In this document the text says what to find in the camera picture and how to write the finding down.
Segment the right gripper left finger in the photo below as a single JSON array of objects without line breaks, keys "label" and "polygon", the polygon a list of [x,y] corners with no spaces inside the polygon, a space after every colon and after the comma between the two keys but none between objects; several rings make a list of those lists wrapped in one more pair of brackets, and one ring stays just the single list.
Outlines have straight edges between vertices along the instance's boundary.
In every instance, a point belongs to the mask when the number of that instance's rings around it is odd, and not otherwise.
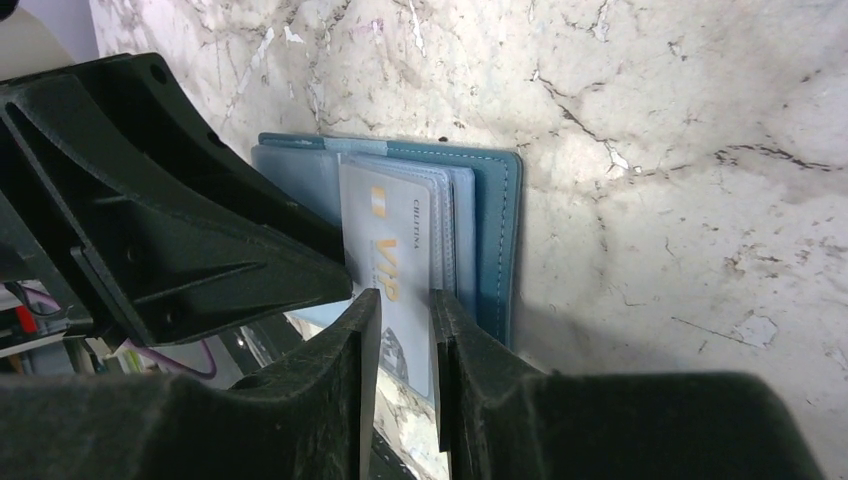
[{"label": "right gripper left finger", "polygon": [[364,479],[381,296],[232,388],[186,375],[5,375],[5,479]]}]

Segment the white VIP card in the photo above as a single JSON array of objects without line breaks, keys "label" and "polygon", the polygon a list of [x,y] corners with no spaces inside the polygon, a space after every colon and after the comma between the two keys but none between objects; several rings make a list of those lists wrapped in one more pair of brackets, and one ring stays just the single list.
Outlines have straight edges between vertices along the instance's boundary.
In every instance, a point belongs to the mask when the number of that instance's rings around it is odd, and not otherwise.
[{"label": "white VIP card", "polygon": [[442,274],[433,262],[436,191],[434,180],[378,158],[345,155],[339,164],[345,259],[356,292],[380,296],[379,365],[426,399],[433,395],[426,296]]}]

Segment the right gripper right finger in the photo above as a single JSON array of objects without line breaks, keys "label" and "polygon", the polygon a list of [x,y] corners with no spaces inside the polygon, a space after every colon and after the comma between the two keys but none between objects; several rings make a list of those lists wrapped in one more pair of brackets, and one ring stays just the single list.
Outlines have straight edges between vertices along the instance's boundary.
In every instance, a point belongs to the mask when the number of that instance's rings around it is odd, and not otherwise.
[{"label": "right gripper right finger", "polygon": [[438,444],[454,479],[819,479],[788,409],[734,372],[542,372],[430,296]]}]

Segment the blue leather card holder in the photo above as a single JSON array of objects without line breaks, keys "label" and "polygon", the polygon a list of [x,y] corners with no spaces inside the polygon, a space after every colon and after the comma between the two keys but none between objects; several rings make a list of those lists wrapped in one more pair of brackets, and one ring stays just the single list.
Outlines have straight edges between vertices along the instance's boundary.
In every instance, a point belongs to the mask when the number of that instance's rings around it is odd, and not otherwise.
[{"label": "blue leather card holder", "polygon": [[253,166],[285,194],[334,226],[341,224],[338,160],[361,152],[400,162],[469,168],[475,178],[477,324],[512,346],[512,299],[523,161],[512,151],[319,135],[265,132]]}]

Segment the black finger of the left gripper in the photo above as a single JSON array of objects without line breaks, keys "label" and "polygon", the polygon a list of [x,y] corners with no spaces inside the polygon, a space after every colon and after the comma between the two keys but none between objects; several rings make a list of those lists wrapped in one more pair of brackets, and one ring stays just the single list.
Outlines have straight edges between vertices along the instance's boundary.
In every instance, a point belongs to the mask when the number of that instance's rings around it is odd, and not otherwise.
[{"label": "black finger of the left gripper", "polygon": [[1,84],[1,279],[73,331],[190,342],[352,291],[339,229],[223,143],[156,53]]}]

